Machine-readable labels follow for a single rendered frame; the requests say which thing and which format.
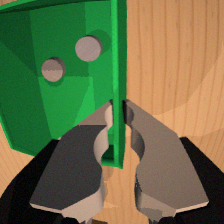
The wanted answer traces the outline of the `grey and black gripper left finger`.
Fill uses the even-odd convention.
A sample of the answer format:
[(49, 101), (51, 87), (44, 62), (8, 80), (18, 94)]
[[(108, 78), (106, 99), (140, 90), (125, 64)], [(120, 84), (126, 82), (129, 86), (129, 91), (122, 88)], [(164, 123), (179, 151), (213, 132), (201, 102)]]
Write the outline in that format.
[(92, 224), (104, 206), (101, 157), (112, 125), (113, 99), (52, 139), (3, 192), (0, 224), (61, 224), (65, 217)]

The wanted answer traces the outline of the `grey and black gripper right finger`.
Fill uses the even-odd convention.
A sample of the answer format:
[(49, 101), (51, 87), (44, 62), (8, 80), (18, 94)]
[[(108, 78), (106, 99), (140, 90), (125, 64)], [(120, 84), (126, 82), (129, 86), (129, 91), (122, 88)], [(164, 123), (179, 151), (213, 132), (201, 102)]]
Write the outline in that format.
[(187, 137), (122, 100), (131, 148), (139, 157), (135, 172), (136, 209), (158, 224), (224, 224), (224, 173)]

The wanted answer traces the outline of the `green bin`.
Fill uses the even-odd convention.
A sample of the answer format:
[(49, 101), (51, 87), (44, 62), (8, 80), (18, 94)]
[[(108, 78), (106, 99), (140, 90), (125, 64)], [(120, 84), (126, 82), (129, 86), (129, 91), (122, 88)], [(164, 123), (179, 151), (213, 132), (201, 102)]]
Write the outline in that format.
[[(77, 40), (94, 35), (102, 53), (86, 62)], [(66, 72), (41, 72), (51, 57)], [(0, 123), (11, 149), (36, 156), (113, 99), (113, 125), (101, 166), (123, 169), (122, 100), (127, 99), (127, 0), (17, 0), (0, 6)]]

